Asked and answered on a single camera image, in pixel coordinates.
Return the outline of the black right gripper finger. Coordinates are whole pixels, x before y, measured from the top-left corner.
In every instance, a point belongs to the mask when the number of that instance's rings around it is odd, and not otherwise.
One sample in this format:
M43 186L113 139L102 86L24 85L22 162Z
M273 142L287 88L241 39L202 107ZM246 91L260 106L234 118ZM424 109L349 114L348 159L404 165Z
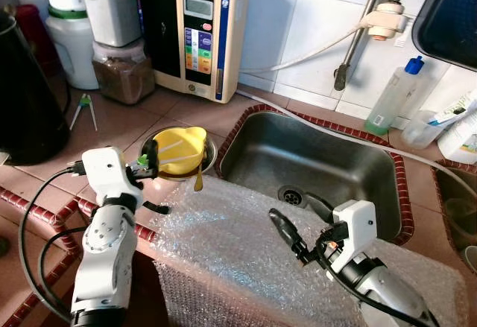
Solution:
M319 215L325 223L334 223L334 207L317 195L306 193L307 209Z
M309 264L310 259L308 258L308 248L293 222L290 221L286 215L276 209L269 209L268 215L279 232L279 236L290 246L295 258L300 260L303 264Z

